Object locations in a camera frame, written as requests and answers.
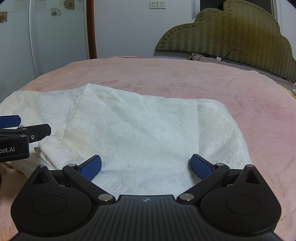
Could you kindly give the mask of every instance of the bedspread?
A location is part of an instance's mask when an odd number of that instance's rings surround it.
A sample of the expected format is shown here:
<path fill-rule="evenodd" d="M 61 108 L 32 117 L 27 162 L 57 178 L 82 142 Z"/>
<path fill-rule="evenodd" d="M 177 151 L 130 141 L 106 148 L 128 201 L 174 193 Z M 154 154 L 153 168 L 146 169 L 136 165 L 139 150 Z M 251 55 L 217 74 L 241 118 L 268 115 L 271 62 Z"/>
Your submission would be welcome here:
<path fill-rule="evenodd" d="M 284 88 L 255 71 L 215 63 L 114 57 L 71 63 L 21 90 L 66 90 L 87 83 L 225 104 L 244 135 L 253 164 L 281 204 L 275 233 L 283 240 L 296 240 L 296 101 Z"/>

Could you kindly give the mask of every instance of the wooden door frame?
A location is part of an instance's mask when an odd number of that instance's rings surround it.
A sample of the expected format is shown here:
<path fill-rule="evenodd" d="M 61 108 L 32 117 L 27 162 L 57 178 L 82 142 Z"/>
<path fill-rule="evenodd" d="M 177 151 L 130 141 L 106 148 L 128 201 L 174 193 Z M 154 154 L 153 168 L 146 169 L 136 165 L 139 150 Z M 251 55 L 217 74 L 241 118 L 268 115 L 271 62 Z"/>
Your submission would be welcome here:
<path fill-rule="evenodd" d="M 97 58 L 96 55 L 96 35 L 94 28 L 94 0 L 86 0 L 86 23 L 87 23 L 87 38 L 89 46 L 90 59 Z"/>

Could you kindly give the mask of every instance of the blue gripper pad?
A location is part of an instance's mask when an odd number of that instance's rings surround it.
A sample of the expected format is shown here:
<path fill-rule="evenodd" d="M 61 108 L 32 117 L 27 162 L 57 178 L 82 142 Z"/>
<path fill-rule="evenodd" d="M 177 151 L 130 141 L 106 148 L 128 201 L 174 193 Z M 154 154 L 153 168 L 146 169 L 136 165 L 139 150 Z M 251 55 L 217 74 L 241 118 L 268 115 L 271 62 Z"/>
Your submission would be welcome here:
<path fill-rule="evenodd" d="M 100 172 L 102 168 L 102 160 L 99 155 L 94 155 L 84 163 L 76 167 L 77 172 L 91 181 Z"/>
<path fill-rule="evenodd" d="M 0 129 L 18 127 L 21 121 L 18 115 L 0 116 Z"/>
<path fill-rule="evenodd" d="M 190 160 L 190 166 L 192 171 L 201 179 L 205 179 L 213 171 L 215 171 L 215 165 L 211 164 L 207 160 L 203 159 L 197 154 L 193 154 Z"/>

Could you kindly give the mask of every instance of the green upholstered headboard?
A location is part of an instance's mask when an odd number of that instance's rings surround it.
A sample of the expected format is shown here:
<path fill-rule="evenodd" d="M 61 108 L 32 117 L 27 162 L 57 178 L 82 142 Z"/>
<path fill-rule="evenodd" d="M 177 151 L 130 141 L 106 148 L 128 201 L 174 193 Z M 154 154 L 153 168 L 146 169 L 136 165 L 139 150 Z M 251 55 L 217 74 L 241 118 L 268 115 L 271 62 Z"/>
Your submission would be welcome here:
<path fill-rule="evenodd" d="M 226 0 L 224 11 L 202 10 L 193 23 L 167 31 L 156 51 L 208 53 L 242 62 L 296 81 L 296 61 L 289 41 L 281 35 L 276 19 L 263 8 L 244 1 Z"/>

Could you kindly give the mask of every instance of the floral pattern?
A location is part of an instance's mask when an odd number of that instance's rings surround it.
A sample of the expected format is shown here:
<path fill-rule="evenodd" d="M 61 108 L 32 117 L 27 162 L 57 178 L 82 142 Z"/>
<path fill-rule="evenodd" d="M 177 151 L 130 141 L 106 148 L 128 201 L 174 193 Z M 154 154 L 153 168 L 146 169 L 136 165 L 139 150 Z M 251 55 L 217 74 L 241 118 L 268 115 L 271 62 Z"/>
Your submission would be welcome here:
<path fill-rule="evenodd" d="M 52 8 L 51 11 L 50 11 L 51 16 L 58 16 L 58 15 L 61 16 L 61 13 L 62 12 L 59 9 L 55 8 L 55 7 Z"/>
<path fill-rule="evenodd" d="M 75 0 L 66 0 L 64 1 L 65 8 L 67 9 L 75 9 Z"/>
<path fill-rule="evenodd" d="M 0 12 L 0 23 L 7 22 L 7 12 Z"/>

